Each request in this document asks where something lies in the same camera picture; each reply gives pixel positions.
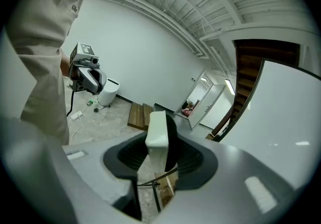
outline white trash can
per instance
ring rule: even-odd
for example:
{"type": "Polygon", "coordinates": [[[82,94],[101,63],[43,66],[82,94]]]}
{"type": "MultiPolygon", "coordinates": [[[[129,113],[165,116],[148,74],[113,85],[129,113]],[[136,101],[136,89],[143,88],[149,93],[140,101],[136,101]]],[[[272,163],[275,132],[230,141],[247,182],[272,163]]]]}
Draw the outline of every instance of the white trash can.
{"type": "Polygon", "coordinates": [[[120,85],[116,80],[108,78],[104,89],[98,95],[99,104],[101,106],[109,106],[114,100],[119,88],[120,85]]]}

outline ceiling light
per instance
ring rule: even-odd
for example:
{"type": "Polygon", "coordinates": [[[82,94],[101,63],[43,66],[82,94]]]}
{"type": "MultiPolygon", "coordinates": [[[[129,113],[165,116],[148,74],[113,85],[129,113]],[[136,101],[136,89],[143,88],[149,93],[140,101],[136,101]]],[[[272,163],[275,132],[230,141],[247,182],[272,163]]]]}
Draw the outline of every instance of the ceiling light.
{"type": "Polygon", "coordinates": [[[232,94],[232,95],[235,95],[235,92],[234,92],[234,89],[233,89],[233,87],[232,87],[231,81],[230,81],[229,79],[225,79],[225,82],[226,82],[227,86],[229,87],[229,89],[230,89],[230,91],[231,91],[231,94],[232,94]]]}
{"type": "Polygon", "coordinates": [[[303,141],[303,142],[297,142],[295,143],[297,146],[308,146],[310,143],[307,141],[303,141]]]}

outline white block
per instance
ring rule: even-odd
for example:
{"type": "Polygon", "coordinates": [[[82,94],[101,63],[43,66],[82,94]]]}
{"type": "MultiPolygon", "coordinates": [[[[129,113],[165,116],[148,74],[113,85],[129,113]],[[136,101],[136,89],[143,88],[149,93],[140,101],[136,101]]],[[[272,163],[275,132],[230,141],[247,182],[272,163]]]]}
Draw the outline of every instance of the white block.
{"type": "Polygon", "coordinates": [[[257,177],[249,177],[244,183],[263,214],[276,207],[275,198],[257,177]]]}
{"type": "Polygon", "coordinates": [[[68,158],[68,160],[74,160],[74,159],[78,159],[80,157],[83,157],[85,155],[86,154],[83,151],[77,151],[77,152],[74,152],[72,154],[68,154],[67,158],[68,158]]]}
{"type": "Polygon", "coordinates": [[[169,151],[165,111],[154,111],[150,114],[145,144],[148,149],[153,171],[155,173],[165,172],[169,151]]]}
{"type": "Polygon", "coordinates": [[[78,111],[75,114],[71,115],[71,119],[74,121],[75,119],[77,119],[79,116],[82,116],[82,112],[78,111]]]}

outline staircase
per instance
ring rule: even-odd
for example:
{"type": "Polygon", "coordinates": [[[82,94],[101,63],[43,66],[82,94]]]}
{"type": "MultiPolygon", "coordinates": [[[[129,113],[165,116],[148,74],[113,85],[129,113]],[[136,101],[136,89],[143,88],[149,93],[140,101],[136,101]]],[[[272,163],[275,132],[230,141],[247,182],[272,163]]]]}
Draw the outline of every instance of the staircase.
{"type": "Polygon", "coordinates": [[[149,115],[153,108],[147,104],[140,105],[133,102],[131,104],[127,125],[139,130],[148,130],[149,115]]]}
{"type": "Polygon", "coordinates": [[[264,39],[236,40],[237,77],[234,103],[218,126],[212,131],[213,137],[229,121],[233,123],[243,106],[251,95],[255,82],[260,72],[262,59],[266,58],[289,66],[298,66],[298,44],[264,39]]]}

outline power strip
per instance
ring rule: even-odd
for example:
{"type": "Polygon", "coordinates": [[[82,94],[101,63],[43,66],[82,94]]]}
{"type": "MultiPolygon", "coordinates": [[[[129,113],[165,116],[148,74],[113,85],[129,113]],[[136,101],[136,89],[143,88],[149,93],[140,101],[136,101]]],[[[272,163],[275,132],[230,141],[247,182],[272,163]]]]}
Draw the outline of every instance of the power strip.
{"type": "Polygon", "coordinates": [[[71,115],[71,119],[74,121],[75,119],[79,118],[80,116],[82,116],[82,112],[78,111],[75,114],[71,115]]]}

